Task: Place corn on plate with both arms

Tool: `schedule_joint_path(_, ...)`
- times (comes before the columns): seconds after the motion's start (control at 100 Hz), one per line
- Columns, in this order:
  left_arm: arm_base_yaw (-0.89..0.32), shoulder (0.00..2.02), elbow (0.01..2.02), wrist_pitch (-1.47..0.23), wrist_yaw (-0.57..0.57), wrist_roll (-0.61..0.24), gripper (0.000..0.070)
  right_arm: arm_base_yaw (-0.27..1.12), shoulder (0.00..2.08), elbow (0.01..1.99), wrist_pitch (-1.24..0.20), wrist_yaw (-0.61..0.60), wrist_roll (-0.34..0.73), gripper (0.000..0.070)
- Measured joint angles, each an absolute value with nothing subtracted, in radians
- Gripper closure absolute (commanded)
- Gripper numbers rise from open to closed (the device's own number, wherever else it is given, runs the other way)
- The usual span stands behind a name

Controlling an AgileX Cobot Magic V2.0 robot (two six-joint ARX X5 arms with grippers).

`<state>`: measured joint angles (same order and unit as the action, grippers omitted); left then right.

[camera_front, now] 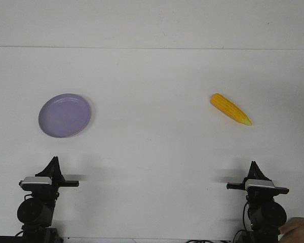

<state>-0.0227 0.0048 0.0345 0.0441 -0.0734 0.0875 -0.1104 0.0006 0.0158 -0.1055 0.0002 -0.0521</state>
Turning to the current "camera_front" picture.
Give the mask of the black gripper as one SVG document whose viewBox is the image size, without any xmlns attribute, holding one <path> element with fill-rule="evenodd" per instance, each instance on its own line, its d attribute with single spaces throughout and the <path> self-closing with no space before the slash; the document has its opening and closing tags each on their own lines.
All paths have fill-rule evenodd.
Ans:
<svg viewBox="0 0 304 243">
<path fill-rule="evenodd" d="M 252 161 L 248 179 L 242 183 L 227 183 L 227 189 L 244 190 L 248 193 L 259 191 L 260 193 L 279 195 L 288 194 L 289 189 L 286 187 L 277 187 L 273 181 L 264 175 L 256 161 Z"/>
<path fill-rule="evenodd" d="M 49 177 L 52 179 L 52 185 L 36 185 L 39 186 L 41 191 L 50 192 L 56 194 L 60 187 L 79 187 L 79 181 L 77 180 L 65 180 L 63 176 L 49 176 L 49 175 L 62 175 L 59 158 L 54 156 L 49 164 L 35 177 Z"/>
</svg>

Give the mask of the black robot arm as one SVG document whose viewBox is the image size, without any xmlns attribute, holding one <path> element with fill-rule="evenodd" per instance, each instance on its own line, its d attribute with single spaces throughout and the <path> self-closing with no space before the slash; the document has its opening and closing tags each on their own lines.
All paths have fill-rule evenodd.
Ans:
<svg viewBox="0 0 304 243">
<path fill-rule="evenodd" d="M 266 177 L 255 161 L 241 183 L 228 183 L 227 189 L 246 191 L 243 207 L 243 229 L 237 231 L 233 242 L 278 242 L 279 227 L 287 221 L 284 208 L 274 197 L 288 194 L 286 187 L 277 187 Z"/>
<path fill-rule="evenodd" d="M 23 224 L 21 231 L 12 236 L 0 235 L 0 242 L 64 242 L 58 230 L 51 227 L 59 188 L 78 187 L 79 181 L 66 180 L 59 158 L 54 156 L 41 172 L 25 177 L 19 186 L 29 192 L 17 210 L 17 218 Z"/>
</svg>

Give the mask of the person's hand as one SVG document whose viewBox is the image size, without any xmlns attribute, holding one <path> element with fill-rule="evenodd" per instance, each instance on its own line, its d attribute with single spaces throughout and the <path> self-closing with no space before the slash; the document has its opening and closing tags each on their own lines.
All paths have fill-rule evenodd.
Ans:
<svg viewBox="0 0 304 243">
<path fill-rule="evenodd" d="M 280 243 L 304 243 L 304 218 L 291 218 L 279 230 Z"/>
</svg>

